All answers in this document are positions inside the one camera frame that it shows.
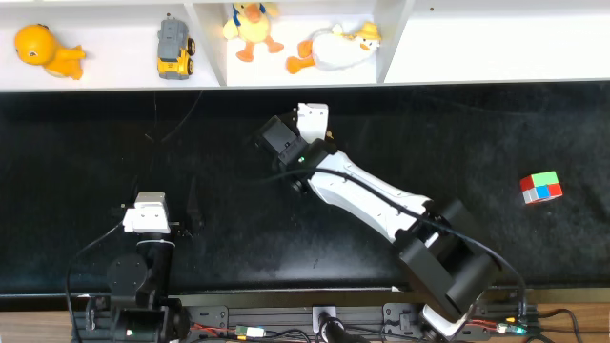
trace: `black surface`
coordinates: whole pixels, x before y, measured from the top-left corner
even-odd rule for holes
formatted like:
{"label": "black surface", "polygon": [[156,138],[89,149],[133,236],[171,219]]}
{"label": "black surface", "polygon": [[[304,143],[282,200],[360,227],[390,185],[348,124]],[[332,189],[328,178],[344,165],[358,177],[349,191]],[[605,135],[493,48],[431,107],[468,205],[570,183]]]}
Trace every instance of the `black surface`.
{"label": "black surface", "polygon": [[[158,92],[155,115],[153,92],[0,95],[0,293],[61,293],[68,260],[122,218],[134,180],[176,214],[193,176],[207,226],[177,241],[173,293],[405,285],[388,243],[348,213],[240,181],[270,173],[248,135],[299,101],[330,105],[339,148],[364,170],[460,198],[530,285],[610,284],[606,83],[206,91],[160,144],[196,96]],[[519,180],[546,171],[565,195],[525,206]],[[135,241],[117,233],[89,252],[74,291],[105,291]]]}

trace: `toy truck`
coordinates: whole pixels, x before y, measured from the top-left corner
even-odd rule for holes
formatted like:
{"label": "toy truck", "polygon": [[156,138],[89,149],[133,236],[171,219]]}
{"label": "toy truck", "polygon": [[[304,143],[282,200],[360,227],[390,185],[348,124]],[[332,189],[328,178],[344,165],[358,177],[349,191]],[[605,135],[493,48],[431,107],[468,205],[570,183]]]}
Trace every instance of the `toy truck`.
{"label": "toy truck", "polygon": [[161,22],[161,31],[157,34],[157,68],[159,77],[168,80],[186,80],[193,74],[194,40],[189,36],[187,25],[177,19],[165,19]]}

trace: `wooden surface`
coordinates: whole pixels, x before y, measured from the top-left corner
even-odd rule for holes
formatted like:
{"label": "wooden surface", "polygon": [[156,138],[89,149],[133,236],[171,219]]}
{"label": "wooden surface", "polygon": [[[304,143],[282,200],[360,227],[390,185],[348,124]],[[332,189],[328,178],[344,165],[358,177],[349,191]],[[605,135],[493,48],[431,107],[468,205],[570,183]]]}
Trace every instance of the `wooden surface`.
{"label": "wooden surface", "polygon": [[[545,304],[539,305],[541,312],[567,308],[574,312],[582,331],[608,331],[610,325],[610,304]],[[543,319],[545,328],[572,330],[572,321],[567,314]],[[13,312],[0,313],[0,343],[55,343],[70,342],[71,324],[66,312]],[[557,343],[576,342],[573,334],[548,333],[547,337]],[[610,342],[608,334],[583,334],[585,343]],[[496,338],[490,342],[517,343],[519,338]]]}

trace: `stuffed animal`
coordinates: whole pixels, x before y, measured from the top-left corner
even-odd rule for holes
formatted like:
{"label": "stuffed animal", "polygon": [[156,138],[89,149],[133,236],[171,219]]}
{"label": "stuffed animal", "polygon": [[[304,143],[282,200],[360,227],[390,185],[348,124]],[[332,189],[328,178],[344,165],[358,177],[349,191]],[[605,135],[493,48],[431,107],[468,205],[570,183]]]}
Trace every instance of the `stuffed animal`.
{"label": "stuffed animal", "polygon": [[65,48],[44,25],[29,25],[17,32],[15,47],[22,61],[43,66],[53,76],[78,80],[83,75],[80,60],[85,58],[85,53],[81,47]]}
{"label": "stuffed animal", "polygon": [[354,35],[343,33],[337,24],[332,30],[318,30],[312,39],[298,45],[297,57],[289,57],[286,68],[296,74],[303,68],[316,66],[323,71],[337,71],[371,58],[379,48],[381,36],[377,26],[366,22]]}
{"label": "stuffed animal", "polygon": [[237,58],[244,62],[254,60],[254,45],[264,42],[270,53],[284,50],[284,46],[271,37],[271,22],[267,14],[276,17],[277,6],[271,3],[233,3],[233,18],[229,19],[223,29],[227,39],[239,35],[246,42],[246,48],[237,53]]}

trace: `toy truck wheel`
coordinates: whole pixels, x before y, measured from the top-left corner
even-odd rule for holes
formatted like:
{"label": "toy truck wheel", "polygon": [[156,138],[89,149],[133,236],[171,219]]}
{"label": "toy truck wheel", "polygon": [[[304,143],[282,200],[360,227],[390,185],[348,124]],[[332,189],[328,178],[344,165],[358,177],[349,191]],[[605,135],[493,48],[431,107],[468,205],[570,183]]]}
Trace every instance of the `toy truck wheel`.
{"label": "toy truck wheel", "polygon": [[188,43],[187,43],[187,46],[188,46],[188,53],[189,53],[189,55],[190,55],[190,56],[193,56],[193,55],[194,55],[194,52],[195,52],[194,39],[189,38],[189,41],[188,41]]}
{"label": "toy truck wheel", "polygon": [[191,58],[189,58],[189,63],[187,64],[187,72],[189,73],[189,75],[193,75],[193,71],[194,71],[194,63],[193,63],[193,60]]}

